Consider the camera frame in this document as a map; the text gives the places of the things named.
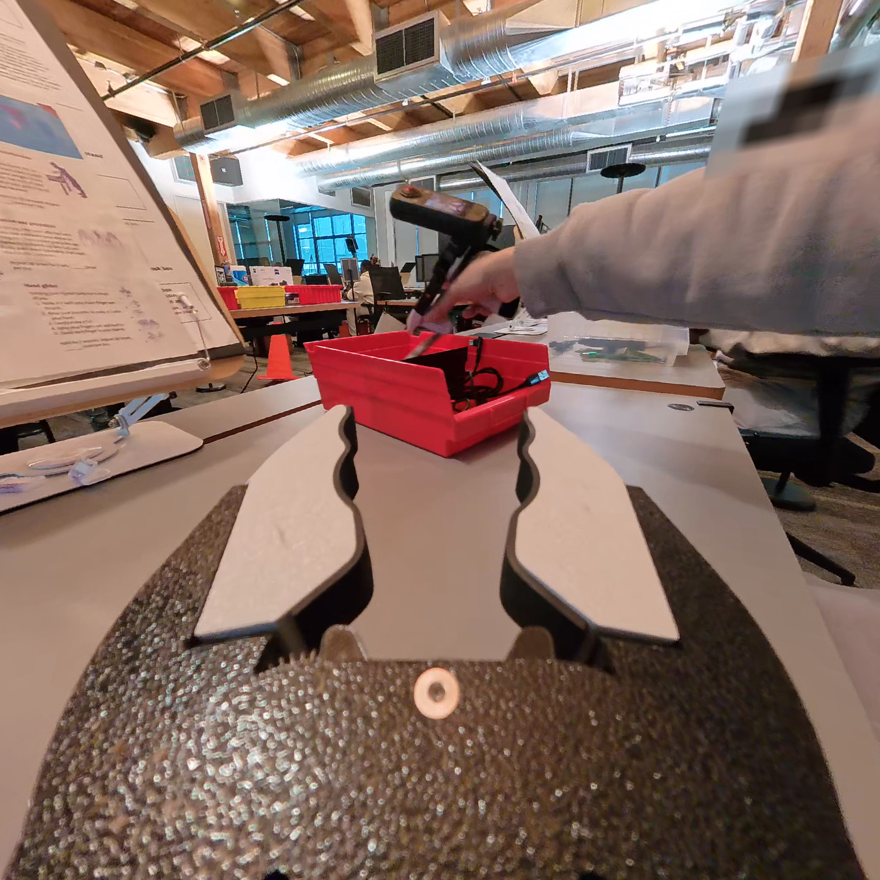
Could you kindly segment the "black bin divider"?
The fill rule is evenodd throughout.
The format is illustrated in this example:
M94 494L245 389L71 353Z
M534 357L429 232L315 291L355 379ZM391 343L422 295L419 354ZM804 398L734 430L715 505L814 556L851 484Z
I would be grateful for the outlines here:
M418 357L408 357L403 360L403 363L440 369L444 374L450 399L457 402L465 399L469 377L467 369L468 348L469 346L465 345L448 349L432 349Z

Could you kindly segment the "person's right forearm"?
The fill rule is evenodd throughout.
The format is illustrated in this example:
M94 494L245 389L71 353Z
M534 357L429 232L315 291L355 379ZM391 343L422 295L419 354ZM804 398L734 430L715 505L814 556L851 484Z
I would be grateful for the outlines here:
M519 294L536 317L876 336L878 145L850 126L581 205L516 247Z

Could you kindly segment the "person's right hand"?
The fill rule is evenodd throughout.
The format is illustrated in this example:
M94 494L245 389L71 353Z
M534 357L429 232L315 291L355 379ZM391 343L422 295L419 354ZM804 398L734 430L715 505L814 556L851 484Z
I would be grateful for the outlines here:
M433 319L444 322L454 310L463 317L499 314L520 297L514 267L515 250L508 248L480 257L449 281L433 310Z

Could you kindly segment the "duct vent grille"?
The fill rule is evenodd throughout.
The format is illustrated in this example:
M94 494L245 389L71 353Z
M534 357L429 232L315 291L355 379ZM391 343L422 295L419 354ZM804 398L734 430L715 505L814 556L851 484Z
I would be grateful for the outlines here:
M448 25L448 18L435 10L374 32L375 81L403 82L440 65L441 35Z

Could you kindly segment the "red plastic bin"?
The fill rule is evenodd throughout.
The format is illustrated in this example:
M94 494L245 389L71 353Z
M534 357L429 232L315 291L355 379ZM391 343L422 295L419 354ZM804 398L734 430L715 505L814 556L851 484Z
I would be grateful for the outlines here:
M549 400L551 381L458 409L443 372L403 363L413 347L406 331L306 343L326 409L352 407L356 422L442 457L452 457L514 427L522 412ZM546 346L483 340L480 364L497 369L504 386L549 369Z

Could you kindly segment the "black office chair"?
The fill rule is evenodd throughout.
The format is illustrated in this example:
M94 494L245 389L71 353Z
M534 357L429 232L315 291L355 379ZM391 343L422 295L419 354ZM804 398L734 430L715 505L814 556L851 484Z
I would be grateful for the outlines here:
M736 355L736 372L749 378L734 396L733 415L772 504L810 512L812 496L791 481L814 488L838 483L878 494L878 479L866 478L874 463L847 440L878 404L878 358L807 353Z

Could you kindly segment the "silver air duct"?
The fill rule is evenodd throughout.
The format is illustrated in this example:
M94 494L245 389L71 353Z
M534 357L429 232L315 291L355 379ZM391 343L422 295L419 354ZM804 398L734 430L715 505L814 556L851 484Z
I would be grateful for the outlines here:
M741 17L784 11L791 2L643 2L599 16L600 2L519 2L449 22L441 35L442 59L433 70L403 82L375 81L371 54L338 63L262 97L229 92L209 99L173 129L190 152L212 153L242 145L266 126L318 126L344 116L502 74L531 73L561 61L598 60L645 41L723 29Z

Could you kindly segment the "clear plastic box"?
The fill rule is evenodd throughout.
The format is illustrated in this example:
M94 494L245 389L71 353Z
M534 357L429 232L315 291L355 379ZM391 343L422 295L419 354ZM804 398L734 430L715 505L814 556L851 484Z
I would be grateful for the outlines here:
M686 327L588 320L576 313L551 316L544 342L551 366L563 369L598 363L670 366L690 346Z

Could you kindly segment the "distant document stand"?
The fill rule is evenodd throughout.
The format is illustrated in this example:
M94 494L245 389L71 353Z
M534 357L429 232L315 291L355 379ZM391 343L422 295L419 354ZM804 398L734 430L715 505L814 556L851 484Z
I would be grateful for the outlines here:
M523 240L540 236L540 230L523 204L516 198L508 182L487 168L480 161L470 163L471 169L499 197L504 208L513 218Z

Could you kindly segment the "orange traffic cone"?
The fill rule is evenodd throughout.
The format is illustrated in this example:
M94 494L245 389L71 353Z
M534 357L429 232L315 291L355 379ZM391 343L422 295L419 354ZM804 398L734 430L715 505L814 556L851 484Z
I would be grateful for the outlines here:
M290 337L273 335L269 345L268 362L258 380L267 383L294 381L299 378L292 366Z

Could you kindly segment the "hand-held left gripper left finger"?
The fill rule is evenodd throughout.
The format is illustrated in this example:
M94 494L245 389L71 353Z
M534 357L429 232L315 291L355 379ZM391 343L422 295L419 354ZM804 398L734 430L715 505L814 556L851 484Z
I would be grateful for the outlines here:
M283 647L318 647L368 606L357 451L353 409L337 405L258 468L195 625L197 643L267 633Z

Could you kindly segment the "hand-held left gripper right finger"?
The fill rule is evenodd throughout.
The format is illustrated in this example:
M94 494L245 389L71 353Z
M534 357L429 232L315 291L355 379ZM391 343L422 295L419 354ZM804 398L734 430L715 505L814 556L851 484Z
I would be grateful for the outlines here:
M504 546L500 600L556 647L600 636L679 640L627 486L589 445L542 409L522 416L518 506Z

